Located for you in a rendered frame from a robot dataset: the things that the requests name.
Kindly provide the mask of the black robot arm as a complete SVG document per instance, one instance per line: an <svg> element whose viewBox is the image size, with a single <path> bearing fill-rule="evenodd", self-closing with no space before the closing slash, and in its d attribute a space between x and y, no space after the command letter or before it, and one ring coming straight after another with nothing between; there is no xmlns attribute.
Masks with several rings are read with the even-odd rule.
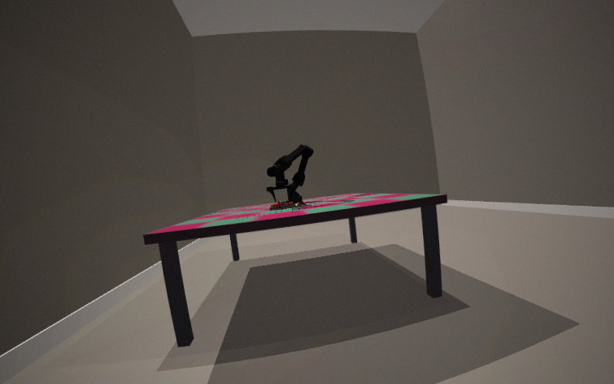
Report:
<svg viewBox="0 0 614 384"><path fill-rule="evenodd" d="M279 158L279 160L277 160L274 165L270 168L267 169L267 174L270 177L284 177L284 171L287 170L292 162L297 159L300 155L302 155L302 159L299 165L299 169L298 172L296 172L294 174L294 177L292 178L293 182L292 184L296 184L297 188L298 186L302 186L303 182L305 181L305 168L307 166L307 161L308 158L311 157L313 154L313 149L310 148L307 145L299 145L299 147L297 149L295 149L294 151L292 151L290 154L288 155L283 155L282 157ZM278 189L280 188L285 188L286 185L288 185L288 179L281 178L281 180L278 181L278 179L276 179L276 187ZM296 190L297 188L294 188L294 190Z"/></svg>

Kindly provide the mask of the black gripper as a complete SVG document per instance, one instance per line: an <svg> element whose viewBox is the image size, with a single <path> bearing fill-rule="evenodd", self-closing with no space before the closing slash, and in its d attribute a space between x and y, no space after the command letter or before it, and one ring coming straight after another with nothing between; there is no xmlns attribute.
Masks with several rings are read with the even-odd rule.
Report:
<svg viewBox="0 0 614 384"><path fill-rule="evenodd" d="M285 177L276 177L276 179L278 179L278 181L281 180L281 178L284 178L284 180L285 180ZM292 192L293 192L294 188L297 188L297 186L296 186L296 184L290 184L290 185L286 185L285 188L280 188L280 189L287 189L287 188L290 188L290 200L291 200ZM275 198L275 194L274 194L273 190L280 190L280 189L278 189L277 187L272 187L272 186L269 186L269 187L266 188L266 190L269 191L269 193L272 194L275 202L276 202L276 198Z"/></svg>

